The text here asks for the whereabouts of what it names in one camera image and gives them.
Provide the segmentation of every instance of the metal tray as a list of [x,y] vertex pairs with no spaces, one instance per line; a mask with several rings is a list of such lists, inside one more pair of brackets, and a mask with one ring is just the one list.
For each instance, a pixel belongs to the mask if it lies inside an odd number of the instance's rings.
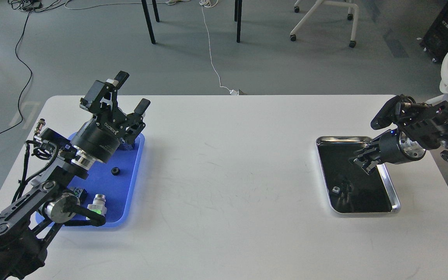
[[329,205],[340,214],[397,213],[400,202],[384,164],[367,175],[348,159],[371,138],[322,136],[316,140]]

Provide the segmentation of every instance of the robotic arm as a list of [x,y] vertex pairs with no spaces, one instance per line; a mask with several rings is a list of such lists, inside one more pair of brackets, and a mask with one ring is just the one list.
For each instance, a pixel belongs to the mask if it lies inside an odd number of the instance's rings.
[[[95,161],[106,163],[115,150],[131,149],[135,138],[145,124],[144,112],[150,104],[142,99],[135,111],[124,114],[117,106],[117,90],[129,74],[119,72],[115,79],[96,81],[80,107],[93,114],[72,140],[64,138],[51,129],[45,129],[44,120],[38,122],[33,140],[26,142],[23,178],[13,203],[0,213],[0,279],[26,275],[44,266],[47,247],[63,225],[101,226],[105,217],[80,206],[79,199],[67,188],[75,177],[86,179]],[[34,145],[36,156],[48,159],[48,163],[36,174],[26,177],[26,166]],[[25,186],[32,189],[23,194]],[[38,212],[44,220],[30,229],[30,218]],[[70,221],[79,214],[89,220]],[[37,235],[54,223],[44,238]]]
[[448,102],[435,106],[416,103],[413,98],[395,96],[371,121],[374,130],[396,124],[357,150],[349,160],[371,174],[381,163],[409,163],[425,156],[426,150],[446,149],[441,157],[448,162]]

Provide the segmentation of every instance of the small black nut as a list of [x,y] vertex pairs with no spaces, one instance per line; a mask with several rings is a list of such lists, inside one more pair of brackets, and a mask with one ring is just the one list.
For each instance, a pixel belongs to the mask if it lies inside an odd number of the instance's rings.
[[112,168],[112,175],[117,176],[121,173],[121,170],[118,167]]

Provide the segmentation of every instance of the black wire bundle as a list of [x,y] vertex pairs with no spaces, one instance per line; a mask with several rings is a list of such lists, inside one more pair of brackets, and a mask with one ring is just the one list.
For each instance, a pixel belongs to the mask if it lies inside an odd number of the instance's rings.
[[37,177],[39,174],[46,171],[53,164],[53,162],[56,160],[56,158],[58,156],[57,145],[54,143],[51,143],[51,142],[47,142],[45,145],[49,145],[49,146],[53,147],[53,155],[50,155],[50,157],[48,158],[49,159],[48,163],[46,163],[46,165],[43,168],[41,168],[39,171],[37,171],[36,173],[32,174],[30,177],[27,178],[27,170],[28,170],[29,158],[30,158],[30,144],[34,145],[34,147],[35,147],[34,151],[36,149],[39,149],[44,154],[44,152],[43,152],[44,149],[41,147],[41,143],[32,141],[32,140],[25,141],[25,155],[23,157],[22,179],[20,180],[18,189],[16,190],[15,195],[13,196],[13,200],[11,200],[12,203],[15,202],[18,198],[22,197],[23,191],[25,190],[25,187],[27,186],[27,184],[32,179]]
[[62,3],[61,0],[55,0],[51,5],[47,7],[41,7],[39,9],[30,10],[32,4],[34,4],[35,0],[7,0],[7,3],[11,5],[11,8],[14,10],[24,11],[24,12],[43,12],[43,11],[51,11],[52,9],[56,9],[57,7],[61,7],[66,3]]
[[[30,77],[29,77],[29,79],[27,80],[27,83],[26,83],[25,86],[23,87],[22,91],[20,92],[20,95],[18,96],[17,108],[18,108],[18,115],[20,115],[20,121],[17,122],[16,124],[14,124],[13,126],[11,126],[10,128],[5,129],[5,130],[3,130],[2,132],[0,132],[0,135],[3,134],[3,133],[5,133],[6,131],[9,131],[9,130],[13,129],[14,127],[18,126],[19,124],[21,124],[21,123],[23,122],[23,114],[22,114],[22,111],[21,111],[21,108],[20,108],[20,100],[21,100],[21,98],[22,98],[22,94],[23,94],[23,92],[25,91],[25,89],[26,89],[27,86],[29,85],[30,81],[32,80],[33,73],[32,73],[32,69],[30,69],[30,67],[29,67],[25,62],[23,62],[23,60],[20,59],[20,57],[18,56],[18,52],[17,52],[17,50],[18,50],[18,46],[20,45],[20,42],[21,42],[22,39],[23,39],[23,35],[25,34],[25,28],[27,27],[27,23],[28,23],[28,21],[29,21],[29,16],[30,16],[31,13],[50,11],[50,10],[52,10],[52,9],[56,9],[57,7],[61,7],[61,6],[65,5],[65,4],[67,3],[67,2],[65,2],[65,3],[62,3],[62,4],[60,4],[60,5],[57,5],[60,1],[61,1],[61,0],[55,0],[55,2],[53,2],[53,3],[52,3],[51,5],[49,5],[48,7],[44,7],[44,8],[38,9],[38,10],[34,10],[34,11],[28,11],[28,10],[25,10],[25,9],[26,9],[27,7],[29,7],[30,5],[32,5],[33,1],[31,2],[30,0],[7,0],[7,3],[8,3],[9,5],[11,5],[11,8],[12,8],[12,9],[14,9],[14,10],[19,10],[19,11],[25,11],[25,12],[28,13],[28,14],[27,14],[27,18],[25,19],[25,23],[24,23],[24,25],[23,25],[22,34],[21,34],[21,36],[20,36],[20,39],[18,39],[18,42],[16,43],[16,46],[15,46],[15,55],[16,55],[16,58],[17,58],[21,63],[23,63],[23,64],[25,65],[25,67],[27,67],[27,69],[29,69],[29,71],[30,71]],[[40,154],[39,152],[36,153],[35,151],[34,151],[34,154],[36,154],[36,156],[37,156],[38,158],[41,158],[41,159],[49,159],[49,158],[51,157],[50,154],[45,154],[45,153],[44,153],[44,154]]]

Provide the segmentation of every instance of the tray rim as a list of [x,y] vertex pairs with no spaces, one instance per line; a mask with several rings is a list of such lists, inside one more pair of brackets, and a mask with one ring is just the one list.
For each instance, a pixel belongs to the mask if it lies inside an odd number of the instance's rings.
[[389,212],[362,212],[362,213],[341,213],[336,211],[336,209],[331,204],[331,199],[329,198],[329,190],[327,189],[327,181],[324,172],[324,168],[322,168],[322,161],[320,159],[319,153],[319,145],[323,143],[368,143],[372,138],[368,136],[320,136],[316,139],[316,150],[318,154],[318,160],[320,165],[320,170],[322,172],[322,179],[324,181],[324,189],[326,191],[327,199],[329,201],[329,207],[336,213],[343,216],[363,216],[363,215],[381,215],[381,214],[396,214],[400,211],[401,205],[400,200],[397,196],[395,188],[393,187],[392,180],[390,179],[390,175],[388,174],[388,170],[385,164],[377,165],[378,173],[380,174],[380,178],[383,181],[383,185],[385,186],[386,193],[388,198],[390,199],[390,203],[392,205],[392,209]]

